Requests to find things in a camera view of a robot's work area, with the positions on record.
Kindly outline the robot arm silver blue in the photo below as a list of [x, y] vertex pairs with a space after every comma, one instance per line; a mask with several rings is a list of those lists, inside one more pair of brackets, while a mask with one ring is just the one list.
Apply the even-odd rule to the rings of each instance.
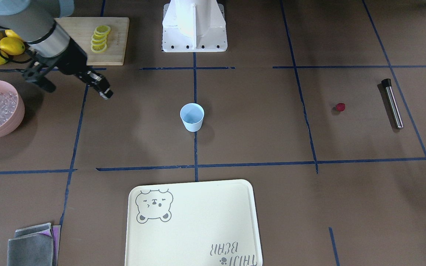
[[73, 0], [0, 0], [0, 30], [11, 29], [33, 49], [23, 78], [46, 92], [54, 84], [46, 74], [57, 68], [95, 89], [105, 100], [113, 96], [108, 80], [87, 64], [86, 52], [60, 26], [57, 18], [73, 13]]

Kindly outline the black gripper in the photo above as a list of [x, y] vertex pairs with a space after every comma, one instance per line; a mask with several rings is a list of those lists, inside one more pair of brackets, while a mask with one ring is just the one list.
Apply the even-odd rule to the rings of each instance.
[[71, 38], [66, 49], [54, 57], [54, 67], [65, 75], [78, 78], [88, 84], [104, 99], [113, 96], [108, 79], [87, 66], [87, 55], [83, 49]]

